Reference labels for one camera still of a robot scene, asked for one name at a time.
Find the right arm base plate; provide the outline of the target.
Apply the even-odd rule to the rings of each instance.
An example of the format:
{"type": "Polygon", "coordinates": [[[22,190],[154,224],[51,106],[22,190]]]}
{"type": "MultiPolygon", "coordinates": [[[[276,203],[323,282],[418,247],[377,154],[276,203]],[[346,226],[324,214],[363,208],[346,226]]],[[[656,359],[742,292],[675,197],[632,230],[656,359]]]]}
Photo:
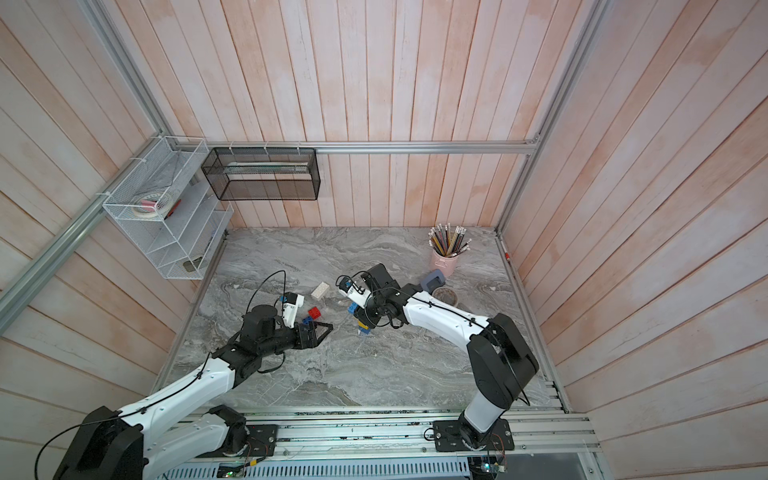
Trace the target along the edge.
{"type": "Polygon", "coordinates": [[[438,452],[513,451],[515,444],[507,420],[497,419],[486,432],[475,430],[464,418],[436,420],[431,426],[438,452]]]}

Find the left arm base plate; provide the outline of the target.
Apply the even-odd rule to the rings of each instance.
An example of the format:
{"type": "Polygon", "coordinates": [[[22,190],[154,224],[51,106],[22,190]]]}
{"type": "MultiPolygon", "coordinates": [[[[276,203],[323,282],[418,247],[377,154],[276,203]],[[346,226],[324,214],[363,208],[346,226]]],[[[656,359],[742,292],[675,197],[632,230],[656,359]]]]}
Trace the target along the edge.
{"type": "Polygon", "coordinates": [[[227,433],[221,447],[201,454],[199,458],[271,457],[275,453],[278,428],[276,424],[234,427],[227,433]]]}

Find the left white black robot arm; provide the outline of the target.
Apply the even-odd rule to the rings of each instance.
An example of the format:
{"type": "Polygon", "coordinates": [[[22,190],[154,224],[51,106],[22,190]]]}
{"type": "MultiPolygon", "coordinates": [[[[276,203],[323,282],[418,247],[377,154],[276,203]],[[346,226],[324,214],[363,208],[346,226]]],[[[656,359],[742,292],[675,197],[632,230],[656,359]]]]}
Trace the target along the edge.
{"type": "Polygon", "coordinates": [[[291,349],[318,347],[332,325],[309,320],[278,327],[272,305],[258,305],[241,329],[203,363],[171,385],[117,410],[99,407],[72,427],[56,479],[155,479],[200,455],[267,457],[273,434],[254,433],[231,407],[209,409],[195,422],[178,423],[210,400],[262,373],[262,362],[291,349]]]}

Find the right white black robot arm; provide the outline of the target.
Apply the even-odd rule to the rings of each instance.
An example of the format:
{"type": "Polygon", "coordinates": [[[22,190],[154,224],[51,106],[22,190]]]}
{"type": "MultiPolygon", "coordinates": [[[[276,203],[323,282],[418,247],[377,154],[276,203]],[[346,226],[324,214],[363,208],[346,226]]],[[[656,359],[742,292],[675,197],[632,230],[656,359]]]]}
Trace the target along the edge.
{"type": "Polygon", "coordinates": [[[381,263],[339,276],[336,287],[356,305],[354,316],[368,329],[386,318],[394,329],[423,328],[466,351],[478,389],[458,420],[467,435],[489,433],[514,401],[527,397],[524,388],[540,366],[509,316],[476,315],[436,299],[420,285],[400,285],[381,263]]]}

